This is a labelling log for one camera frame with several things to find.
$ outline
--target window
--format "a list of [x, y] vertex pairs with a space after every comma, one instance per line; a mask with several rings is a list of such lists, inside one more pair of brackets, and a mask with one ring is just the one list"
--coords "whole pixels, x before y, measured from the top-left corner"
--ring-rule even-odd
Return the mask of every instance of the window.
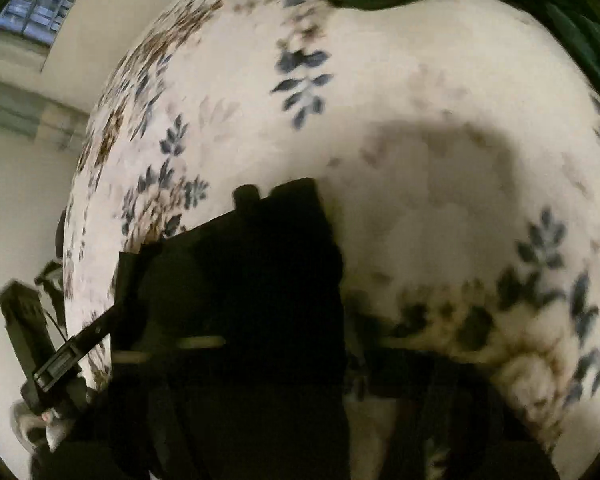
[[75, 0], [10, 0], [0, 28], [51, 46]]

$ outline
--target floral fabric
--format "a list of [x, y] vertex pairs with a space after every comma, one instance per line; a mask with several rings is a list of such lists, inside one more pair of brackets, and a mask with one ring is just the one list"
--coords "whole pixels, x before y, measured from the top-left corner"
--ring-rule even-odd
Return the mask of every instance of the floral fabric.
[[[66, 215], [69, 332], [112, 304], [119, 251], [318, 181], [342, 297], [395, 348], [476, 364], [561, 477], [600, 451], [600, 98], [531, 16], [496, 0], [365, 12], [325, 0], [176, 0], [88, 125]], [[348, 338], [352, 477], [393, 401]], [[84, 366], [109, 373], [102, 345]]]

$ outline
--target black wire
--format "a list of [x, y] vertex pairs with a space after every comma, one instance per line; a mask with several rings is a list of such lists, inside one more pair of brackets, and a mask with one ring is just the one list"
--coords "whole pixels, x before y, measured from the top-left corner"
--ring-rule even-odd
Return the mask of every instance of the black wire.
[[60, 330], [60, 327], [58, 326], [58, 323], [56, 323], [56, 320], [53, 319], [53, 317], [51, 316], [51, 314], [49, 314], [44, 308], [42, 309], [44, 311], [44, 313], [48, 316], [48, 318], [51, 320], [51, 323], [54, 324], [54, 326], [56, 327], [56, 330], [58, 330], [58, 332], [60, 333], [60, 335], [62, 336], [62, 339], [64, 340], [64, 342], [66, 343], [66, 338], [64, 337], [64, 334], [62, 333], [62, 330]]

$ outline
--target beige wall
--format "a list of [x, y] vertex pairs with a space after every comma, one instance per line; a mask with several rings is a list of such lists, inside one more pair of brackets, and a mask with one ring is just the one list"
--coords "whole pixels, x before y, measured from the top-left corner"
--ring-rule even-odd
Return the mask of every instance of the beige wall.
[[109, 73], [171, 1], [77, 0], [42, 70], [35, 53], [18, 62], [0, 56], [0, 80], [89, 113]]
[[[55, 257], [56, 226], [76, 158], [52, 144], [0, 131], [0, 288], [11, 278], [32, 284]], [[23, 382], [0, 312], [0, 456], [21, 480], [29, 478], [29, 456], [11, 432], [9, 408]]]

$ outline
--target white surface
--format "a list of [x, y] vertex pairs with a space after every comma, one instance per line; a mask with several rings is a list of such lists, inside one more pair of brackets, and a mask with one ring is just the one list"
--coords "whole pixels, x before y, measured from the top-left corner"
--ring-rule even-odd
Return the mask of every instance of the white surface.
[[[75, 163], [75, 155], [51, 145], [0, 132], [0, 288], [11, 278], [32, 284], [54, 257]], [[29, 478], [29, 456], [11, 433], [8, 413], [23, 382], [0, 312], [0, 456], [20, 479]]]
[[77, 0], [42, 71], [0, 56], [0, 80], [89, 113], [129, 45], [171, 1]]

